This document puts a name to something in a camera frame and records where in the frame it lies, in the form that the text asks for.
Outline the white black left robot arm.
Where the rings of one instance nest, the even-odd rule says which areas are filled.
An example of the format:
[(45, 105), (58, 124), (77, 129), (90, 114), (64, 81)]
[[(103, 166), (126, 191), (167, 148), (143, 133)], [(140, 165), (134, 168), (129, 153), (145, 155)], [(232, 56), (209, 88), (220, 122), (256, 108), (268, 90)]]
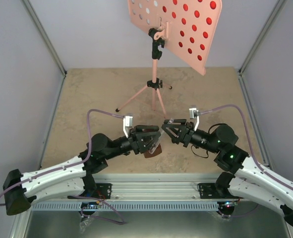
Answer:
[(137, 125), (128, 135), (115, 140), (97, 133), (85, 151), (66, 162), (33, 172), (10, 171), (3, 184), (6, 214), (23, 213), (32, 204), (60, 195), (94, 196), (96, 184), (92, 175), (105, 169), (107, 160), (131, 152), (143, 154), (159, 137), (159, 127), (154, 125)]

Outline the brown wooden metronome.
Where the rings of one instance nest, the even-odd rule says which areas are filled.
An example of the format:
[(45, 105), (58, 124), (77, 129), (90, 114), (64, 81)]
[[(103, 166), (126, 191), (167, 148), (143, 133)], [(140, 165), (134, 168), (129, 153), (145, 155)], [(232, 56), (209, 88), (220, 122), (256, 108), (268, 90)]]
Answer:
[(162, 139), (162, 133), (156, 129), (145, 129), (144, 132), (149, 133), (145, 137), (145, 142), (149, 146), (148, 150), (143, 153), (146, 159), (158, 156), (162, 153), (160, 141)]

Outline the clear plastic metronome cover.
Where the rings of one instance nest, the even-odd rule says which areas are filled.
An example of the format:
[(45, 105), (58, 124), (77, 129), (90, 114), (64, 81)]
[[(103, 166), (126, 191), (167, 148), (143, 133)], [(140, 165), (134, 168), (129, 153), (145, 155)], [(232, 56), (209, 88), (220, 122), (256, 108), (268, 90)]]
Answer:
[(160, 133), (159, 138), (153, 143), (151, 148), (148, 150), (148, 153), (150, 154), (151, 157), (155, 157), (155, 156), (162, 153), (162, 148), (161, 148), (160, 142), (161, 142), (165, 132), (162, 128), (160, 128), (159, 133)]

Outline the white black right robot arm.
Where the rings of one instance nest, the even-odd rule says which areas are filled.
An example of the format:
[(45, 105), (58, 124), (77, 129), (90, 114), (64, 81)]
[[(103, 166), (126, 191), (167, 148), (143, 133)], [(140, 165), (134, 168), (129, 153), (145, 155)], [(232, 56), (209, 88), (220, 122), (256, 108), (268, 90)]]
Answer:
[(277, 212), (293, 227), (293, 181), (237, 147), (238, 136), (230, 126), (221, 123), (209, 132), (199, 130), (184, 119), (177, 119), (173, 123), (166, 120), (162, 130), (175, 144), (192, 145), (216, 154), (214, 162), (223, 170), (215, 183), (219, 197), (232, 195), (253, 201)]

